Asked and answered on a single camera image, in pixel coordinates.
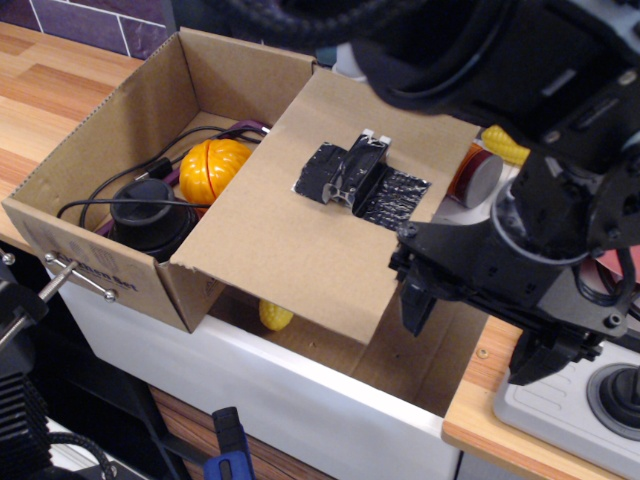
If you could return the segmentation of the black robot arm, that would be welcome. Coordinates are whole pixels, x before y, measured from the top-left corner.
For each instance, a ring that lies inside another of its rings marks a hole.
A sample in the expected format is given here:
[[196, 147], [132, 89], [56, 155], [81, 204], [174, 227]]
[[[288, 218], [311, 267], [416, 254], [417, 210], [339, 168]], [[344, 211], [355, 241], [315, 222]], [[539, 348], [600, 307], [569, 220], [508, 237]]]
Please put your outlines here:
[[350, 43], [386, 103], [497, 125], [530, 154], [487, 220], [406, 223], [391, 258], [402, 319], [437, 300], [523, 334], [509, 380], [593, 360], [626, 332], [639, 242], [635, 1], [210, 1], [222, 33], [311, 49]]

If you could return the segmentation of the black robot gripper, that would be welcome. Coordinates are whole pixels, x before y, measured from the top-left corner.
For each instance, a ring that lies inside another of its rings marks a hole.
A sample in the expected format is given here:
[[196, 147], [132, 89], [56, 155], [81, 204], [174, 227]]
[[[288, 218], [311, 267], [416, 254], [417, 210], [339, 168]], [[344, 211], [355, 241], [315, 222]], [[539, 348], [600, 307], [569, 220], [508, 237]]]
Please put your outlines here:
[[498, 207], [470, 225], [405, 222], [390, 268], [401, 284], [400, 313], [414, 337], [438, 300], [460, 301], [524, 331], [508, 383], [530, 385], [570, 363], [594, 361], [603, 340], [627, 332], [629, 281], [610, 294], [584, 285], [585, 260], [607, 251], [629, 262], [629, 210], [591, 208], [526, 227], [513, 208]]

